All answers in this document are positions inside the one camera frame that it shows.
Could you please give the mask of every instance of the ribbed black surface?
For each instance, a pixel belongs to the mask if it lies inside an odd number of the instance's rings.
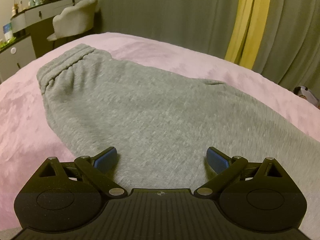
[[[215,203],[188,189],[134,189],[111,200],[89,225],[72,232],[45,234],[26,229],[14,240],[307,240],[298,230],[261,234],[238,228]]]

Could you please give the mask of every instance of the metal pin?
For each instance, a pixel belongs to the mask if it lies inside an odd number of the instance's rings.
[[[110,193],[110,195],[113,195],[113,196],[119,196],[124,193],[124,190],[122,188],[115,187],[115,188],[112,188],[111,190],[109,190],[109,193]]]
[[[200,195],[207,196],[212,194],[212,189],[207,187],[201,187],[197,190]]]

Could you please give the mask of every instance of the white chair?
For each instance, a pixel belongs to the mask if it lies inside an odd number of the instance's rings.
[[[52,49],[56,40],[79,35],[93,28],[97,3],[98,0],[81,0],[53,18],[54,33],[47,37],[47,41],[53,41]]]

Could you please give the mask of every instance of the bed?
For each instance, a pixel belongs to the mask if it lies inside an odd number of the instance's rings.
[[[13,202],[39,165],[49,156],[57,156],[61,162],[70,162],[75,158],[46,122],[36,74],[44,64],[81,43],[106,50],[115,59],[130,60],[190,78],[223,81],[269,106],[303,133],[320,142],[319,109],[260,74],[213,56],[159,41],[119,33],[89,35],[38,58],[0,85],[2,240],[19,230]],[[308,204],[314,207],[320,199],[319,191],[310,194],[306,198]],[[300,229],[312,239],[320,239],[316,238],[320,236],[320,229],[316,226],[319,220],[319,216],[307,211]]]

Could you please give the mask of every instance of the nightstand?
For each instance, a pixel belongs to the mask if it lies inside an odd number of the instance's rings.
[[[0,50],[0,83],[36,59],[31,36],[19,38]]]

